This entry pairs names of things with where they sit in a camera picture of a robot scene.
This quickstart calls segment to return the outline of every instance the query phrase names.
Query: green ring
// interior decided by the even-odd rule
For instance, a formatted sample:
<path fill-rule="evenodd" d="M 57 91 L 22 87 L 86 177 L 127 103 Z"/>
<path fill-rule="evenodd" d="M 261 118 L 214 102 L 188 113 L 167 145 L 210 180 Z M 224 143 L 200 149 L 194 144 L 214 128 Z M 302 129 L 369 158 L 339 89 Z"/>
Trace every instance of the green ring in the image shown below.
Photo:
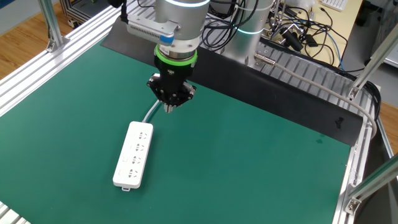
<path fill-rule="evenodd" d="M 164 63 L 167 63 L 169 65 L 174 65 L 174 66 L 190 65 L 192 63 L 195 63 L 197 61 L 197 58 L 198 58 L 198 51 L 197 50 L 195 51 L 195 54 L 193 55 L 193 57 L 191 59 L 186 60 L 186 61 L 182 61 L 182 62 L 177 62 L 177 61 L 174 61 L 174 60 L 171 60 L 171 59 L 168 59 L 168 58 L 164 57 L 164 55 L 162 55 L 162 53 L 159 50 L 159 45 L 156 45 L 155 52 L 156 52 L 156 56 L 161 61 L 163 61 Z"/>

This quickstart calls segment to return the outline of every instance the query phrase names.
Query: white power strip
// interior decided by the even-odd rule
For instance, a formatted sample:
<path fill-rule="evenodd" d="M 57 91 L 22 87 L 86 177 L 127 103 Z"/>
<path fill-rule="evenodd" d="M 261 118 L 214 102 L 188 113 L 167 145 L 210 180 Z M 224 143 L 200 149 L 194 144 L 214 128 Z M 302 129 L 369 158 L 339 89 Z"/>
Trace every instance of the white power strip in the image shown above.
<path fill-rule="evenodd" d="M 113 175 L 113 184 L 123 191 L 137 189 L 141 185 L 153 131 L 153 125 L 149 123 L 130 123 Z"/>

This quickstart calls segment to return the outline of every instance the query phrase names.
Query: blue cable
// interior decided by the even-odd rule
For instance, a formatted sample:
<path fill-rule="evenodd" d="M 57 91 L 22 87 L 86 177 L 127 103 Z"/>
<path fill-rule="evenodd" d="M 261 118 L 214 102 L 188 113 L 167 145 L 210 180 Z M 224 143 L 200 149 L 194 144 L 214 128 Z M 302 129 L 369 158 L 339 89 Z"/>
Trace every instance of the blue cable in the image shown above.
<path fill-rule="evenodd" d="M 294 19 L 292 19 L 292 18 L 290 18 L 290 17 L 287 17 L 287 16 L 285 16 L 285 15 L 284 15 L 284 17 L 288 18 L 289 20 L 293 21 L 294 24 L 298 25 L 296 22 L 294 22 Z M 338 46 L 337 46 L 337 43 L 336 43 L 336 41 L 334 40 L 334 38 L 333 38 L 324 28 L 322 28 L 322 27 L 319 26 L 318 24 L 314 24 L 314 25 L 316 25 L 316 26 L 318 26 L 319 28 L 321 28 L 321 30 L 322 30 L 323 32 L 326 32 L 326 34 L 328 34 L 328 36 L 330 37 L 330 39 L 333 41 L 333 43 L 335 44 L 336 49 L 337 49 L 337 55 L 338 55 L 338 60 L 340 61 L 341 69 L 342 69 L 343 71 L 345 71 L 345 70 L 344 70 L 344 66 L 343 66 L 343 61 L 342 61 L 342 59 L 341 59 L 340 51 L 338 50 Z"/>

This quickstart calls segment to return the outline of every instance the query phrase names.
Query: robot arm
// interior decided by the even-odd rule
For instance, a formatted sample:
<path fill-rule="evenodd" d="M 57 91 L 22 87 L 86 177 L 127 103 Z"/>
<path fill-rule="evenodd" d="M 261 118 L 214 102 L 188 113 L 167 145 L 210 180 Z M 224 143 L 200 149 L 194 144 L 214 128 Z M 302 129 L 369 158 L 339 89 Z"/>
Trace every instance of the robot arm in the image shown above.
<path fill-rule="evenodd" d="M 195 94 L 196 88 L 187 83 L 198 58 L 197 47 L 203 31 L 210 0 L 156 0 L 155 21 L 127 15 L 126 0 L 108 0 L 114 6 L 122 5 L 122 21 L 133 35 L 157 43 L 154 49 L 155 66 L 147 86 L 171 112 Z"/>

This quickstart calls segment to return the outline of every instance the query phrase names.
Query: white cable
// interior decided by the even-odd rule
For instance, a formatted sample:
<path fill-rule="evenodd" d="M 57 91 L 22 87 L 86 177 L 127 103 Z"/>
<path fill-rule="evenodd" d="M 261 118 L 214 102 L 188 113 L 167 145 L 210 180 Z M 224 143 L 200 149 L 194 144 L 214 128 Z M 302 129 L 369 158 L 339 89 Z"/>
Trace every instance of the white cable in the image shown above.
<path fill-rule="evenodd" d="M 154 105 L 149 109 L 148 113 L 145 115 L 145 118 L 142 120 L 143 123 L 146 123 L 149 116 L 152 114 L 152 112 L 156 109 L 156 107 L 159 105 L 159 100 L 157 100 Z"/>
<path fill-rule="evenodd" d="M 368 15 L 373 15 L 374 13 L 376 13 L 379 9 L 382 8 L 382 6 L 385 6 L 390 0 L 385 1 L 384 4 L 380 4 L 380 6 L 378 7 L 378 9 L 376 9 L 374 12 L 369 13 Z"/>
<path fill-rule="evenodd" d="M 206 18 L 206 19 L 220 19 L 219 17 L 213 16 L 210 13 L 207 13 L 207 16 L 210 18 Z"/>
<path fill-rule="evenodd" d="M 360 110 L 360 112 L 365 114 L 365 116 L 368 117 L 368 120 L 372 123 L 372 137 L 371 138 L 373 138 L 376 135 L 376 133 L 377 133 L 377 124 L 376 124 L 376 122 L 374 121 L 372 115 L 370 115 L 361 106 L 359 106 L 356 103 L 352 102 L 351 100 L 346 99 L 345 97 L 335 93 L 334 91 L 329 90 L 328 88 L 326 88 L 326 87 L 324 87 L 324 86 L 322 86 L 320 84 L 317 84 L 317 83 L 315 83 L 315 82 L 313 82 L 311 80 L 307 80 L 306 78 L 301 77 L 300 75 L 297 75 L 296 73 L 294 73 L 294 72 L 290 71 L 289 69 L 279 65 L 278 63 L 275 63 L 274 65 L 275 65 L 275 67 L 280 68 L 283 71 L 287 72 L 289 75 L 291 75 L 293 77 L 296 77 L 296 78 L 298 78 L 301 81 L 307 82 L 307 83 L 309 83 L 309 84 L 311 84 L 311 85 L 313 85 L 315 87 L 318 87 L 319 89 L 321 89 L 321 90 L 323 90 L 323 91 L 325 91 L 325 92 L 327 92 L 327 93 L 329 93 L 329 94 L 331 94 L 331 95 L 343 100 L 344 102 L 346 102 L 346 103 L 350 104 L 351 106 L 354 106 L 356 109 Z"/>
<path fill-rule="evenodd" d="M 270 9 L 273 5 L 274 5 L 274 2 L 275 2 L 276 0 L 273 0 L 272 1 L 272 3 L 271 3 L 271 5 L 270 6 L 268 6 L 268 7 L 265 7 L 265 8 L 262 8 L 262 9 L 256 9 L 256 12 L 257 11 L 265 11 L 265 10 L 267 10 L 267 9 Z M 238 9 L 242 9 L 242 10 L 247 10 L 247 11 L 253 11 L 253 9 L 246 9 L 246 8 L 243 8 L 243 7 L 241 7 L 241 6 L 239 6 L 239 5 L 236 5 L 236 7 L 238 8 Z"/>

